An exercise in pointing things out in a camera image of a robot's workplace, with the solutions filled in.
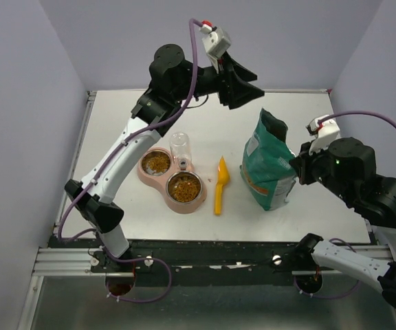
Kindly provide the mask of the green pet food bag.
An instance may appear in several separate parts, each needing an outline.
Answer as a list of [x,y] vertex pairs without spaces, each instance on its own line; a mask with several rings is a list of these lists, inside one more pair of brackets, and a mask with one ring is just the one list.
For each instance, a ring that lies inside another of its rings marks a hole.
[[261,109],[256,127],[245,143],[240,174],[253,198],[265,211],[287,203],[296,183],[289,164],[295,158],[287,146],[288,126],[269,111]]

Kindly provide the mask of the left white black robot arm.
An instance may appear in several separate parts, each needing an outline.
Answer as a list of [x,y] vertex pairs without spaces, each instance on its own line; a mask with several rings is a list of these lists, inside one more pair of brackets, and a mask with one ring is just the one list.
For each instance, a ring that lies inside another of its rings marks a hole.
[[265,94],[253,85],[257,75],[227,51],[217,55],[215,65],[199,67],[196,50],[188,61],[180,46],[163,45],[154,54],[149,74],[148,89],[108,153],[81,180],[65,184],[71,203],[61,219],[76,208],[100,237],[108,251],[107,264],[117,272],[130,265],[131,256],[120,226],[124,211],[113,200],[138,160],[166,135],[192,98],[217,94],[223,106],[236,109]]

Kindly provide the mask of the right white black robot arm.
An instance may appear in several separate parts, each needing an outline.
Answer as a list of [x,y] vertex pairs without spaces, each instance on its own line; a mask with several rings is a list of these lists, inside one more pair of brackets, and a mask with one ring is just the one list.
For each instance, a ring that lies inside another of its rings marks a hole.
[[[396,255],[396,178],[376,173],[374,149],[353,137],[335,140],[318,153],[310,153],[310,146],[304,143],[299,155],[289,162],[299,182],[323,185],[376,227]],[[396,261],[362,256],[315,234],[302,238],[294,249],[293,260],[304,270],[318,265],[362,281],[396,308]]]

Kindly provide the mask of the yellow plastic scoop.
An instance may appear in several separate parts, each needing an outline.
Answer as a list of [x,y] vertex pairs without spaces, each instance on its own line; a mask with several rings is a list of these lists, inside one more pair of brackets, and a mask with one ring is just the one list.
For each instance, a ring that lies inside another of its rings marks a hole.
[[214,194],[214,214],[219,216],[222,212],[223,189],[230,182],[230,173],[224,157],[221,157],[218,165],[217,182]]

